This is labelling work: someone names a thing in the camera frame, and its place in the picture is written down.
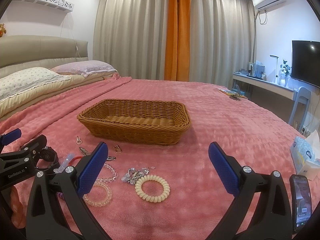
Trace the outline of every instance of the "key ring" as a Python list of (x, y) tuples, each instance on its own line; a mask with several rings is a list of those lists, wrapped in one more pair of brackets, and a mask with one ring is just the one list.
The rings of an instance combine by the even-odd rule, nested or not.
[(79, 136), (77, 136), (77, 144), (82, 144), (81, 139), (79, 138)]

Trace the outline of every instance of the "vase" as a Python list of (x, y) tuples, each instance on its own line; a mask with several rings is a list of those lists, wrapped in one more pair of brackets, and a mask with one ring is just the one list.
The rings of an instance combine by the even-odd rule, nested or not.
[(285, 79), (281, 79), (279, 82), (279, 85), (284, 87), (285, 86)]

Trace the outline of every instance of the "pink textured bedspread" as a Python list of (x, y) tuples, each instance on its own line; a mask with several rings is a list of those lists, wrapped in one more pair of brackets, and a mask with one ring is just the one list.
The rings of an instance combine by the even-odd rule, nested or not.
[[(178, 144), (166, 147), (95, 138), (76, 116), (105, 98), (179, 101), (187, 106), (192, 126)], [(108, 184), (113, 199), (105, 207), (90, 209), (114, 240), (205, 239), (233, 200), (208, 158), (208, 146), (213, 141), (255, 172), (270, 174), (279, 170), (291, 200), (289, 177), (295, 171), (289, 147), (299, 133), (250, 101), (231, 100), (215, 85), (128, 77), (100, 81), (30, 106), (4, 121), (0, 133), (15, 128), (21, 128), (23, 135), (6, 151), (17, 149), (40, 133), (46, 135), (48, 145), (59, 153), (61, 160), (69, 152), (81, 155), (76, 136), (82, 139), (81, 146), (90, 151), (101, 140), (108, 144), (109, 155), (117, 157), (109, 163), (119, 174), (116, 181)], [(122, 148), (121, 154), (114, 152), (116, 144)], [(161, 203), (142, 200), (134, 186), (120, 180), (128, 168), (151, 166), (156, 167), (151, 174), (165, 178), (171, 187), (169, 197)], [(106, 171), (101, 173), (102, 176), (111, 175)], [(32, 181), (33, 178), (17, 185), (25, 206)], [(319, 179), (309, 183), (315, 208), (320, 200)], [(150, 182), (144, 187), (150, 195), (162, 192), (161, 186), (154, 184)], [(92, 199), (104, 197), (96, 188), (89, 196)], [(61, 204), (71, 228), (77, 230), (66, 204)], [(249, 224), (254, 208), (253, 204), (240, 230)]]

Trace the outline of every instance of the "smartphone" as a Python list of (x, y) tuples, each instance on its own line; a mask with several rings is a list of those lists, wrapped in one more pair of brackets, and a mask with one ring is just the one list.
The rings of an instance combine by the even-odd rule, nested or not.
[(308, 179), (305, 176), (291, 175), (292, 226), (298, 233), (312, 214), (311, 194)]
[(229, 97), (233, 100), (240, 101), (240, 98), (237, 98), (236, 96), (229, 96)]

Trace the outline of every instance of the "wicker basket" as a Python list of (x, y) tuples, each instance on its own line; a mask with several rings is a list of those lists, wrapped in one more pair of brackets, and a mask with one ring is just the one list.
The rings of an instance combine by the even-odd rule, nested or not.
[(191, 125), (185, 105), (175, 101), (105, 99), (77, 119), (97, 137), (159, 145), (176, 144)]

